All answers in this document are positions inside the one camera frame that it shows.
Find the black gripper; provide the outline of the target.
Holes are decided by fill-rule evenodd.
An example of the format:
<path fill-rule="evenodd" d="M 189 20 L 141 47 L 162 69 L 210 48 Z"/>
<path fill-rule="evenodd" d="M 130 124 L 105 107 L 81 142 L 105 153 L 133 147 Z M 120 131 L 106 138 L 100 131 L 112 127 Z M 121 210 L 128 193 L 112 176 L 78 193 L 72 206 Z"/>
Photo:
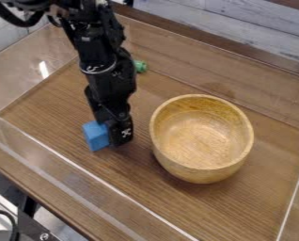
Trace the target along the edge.
<path fill-rule="evenodd" d="M 82 49 L 78 68 L 88 79 L 84 90 L 97 122 L 105 122 L 109 144 L 118 147 L 133 138 L 128 98 L 136 91 L 136 67 L 124 48 Z"/>

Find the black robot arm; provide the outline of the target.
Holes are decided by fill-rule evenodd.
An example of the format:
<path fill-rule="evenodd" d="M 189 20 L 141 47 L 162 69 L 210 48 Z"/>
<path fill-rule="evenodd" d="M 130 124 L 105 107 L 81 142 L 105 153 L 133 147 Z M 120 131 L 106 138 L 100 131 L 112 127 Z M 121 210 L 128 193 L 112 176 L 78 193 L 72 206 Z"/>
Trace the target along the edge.
<path fill-rule="evenodd" d="M 133 139 L 128 99 L 137 88 L 136 65 L 122 48 L 124 27 L 110 0 L 0 0 L 0 18 L 32 27 L 42 17 L 62 28 L 77 51 L 84 94 L 94 121 L 82 126 L 93 150 L 118 147 Z"/>

